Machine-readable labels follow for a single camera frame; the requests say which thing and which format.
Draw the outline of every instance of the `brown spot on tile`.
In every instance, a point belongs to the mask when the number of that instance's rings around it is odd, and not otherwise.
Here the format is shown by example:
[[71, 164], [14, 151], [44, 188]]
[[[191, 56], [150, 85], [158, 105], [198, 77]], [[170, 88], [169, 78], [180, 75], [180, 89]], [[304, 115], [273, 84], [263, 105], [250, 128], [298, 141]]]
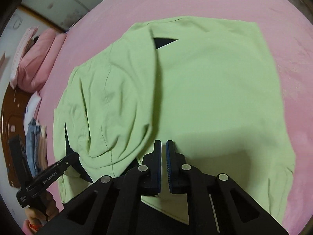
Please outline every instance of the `brown spot on tile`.
[[53, 2], [48, 5], [48, 10], [53, 7]]

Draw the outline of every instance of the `pink bed sheet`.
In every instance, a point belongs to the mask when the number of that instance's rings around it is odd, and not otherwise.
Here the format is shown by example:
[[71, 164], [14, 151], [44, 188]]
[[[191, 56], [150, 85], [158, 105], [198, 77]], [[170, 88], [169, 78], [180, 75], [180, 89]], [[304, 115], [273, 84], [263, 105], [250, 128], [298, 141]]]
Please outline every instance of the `pink bed sheet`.
[[[68, 33], [42, 96], [38, 119], [47, 125], [54, 163], [53, 114], [75, 66], [116, 41], [135, 22], [193, 15], [257, 22], [281, 79], [288, 134], [296, 153], [294, 183], [283, 226], [298, 234], [313, 214], [313, 26], [287, 0], [104, 0]], [[62, 209], [57, 184], [50, 187]]]

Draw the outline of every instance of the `metal rivet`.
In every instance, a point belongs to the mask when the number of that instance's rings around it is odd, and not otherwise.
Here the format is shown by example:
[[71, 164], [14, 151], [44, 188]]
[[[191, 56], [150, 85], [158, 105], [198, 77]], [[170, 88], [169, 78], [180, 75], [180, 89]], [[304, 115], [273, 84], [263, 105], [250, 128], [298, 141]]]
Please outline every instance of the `metal rivet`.
[[146, 166], [146, 165], [140, 165], [139, 167], [138, 167], [138, 170], [139, 171], [146, 171], [148, 169], [148, 166]]
[[226, 181], [226, 180], [228, 180], [228, 176], [226, 174], [220, 174], [219, 179], [222, 181]]
[[102, 176], [102, 177], [100, 178], [100, 181], [101, 181], [102, 183], [108, 183], [108, 182], [110, 182], [110, 180], [111, 180], [111, 178], [110, 178], [109, 176]]
[[191, 169], [191, 166], [189, 164], [183, 164], [182, 165], [182, 169], [183, 170], [190, 170]]

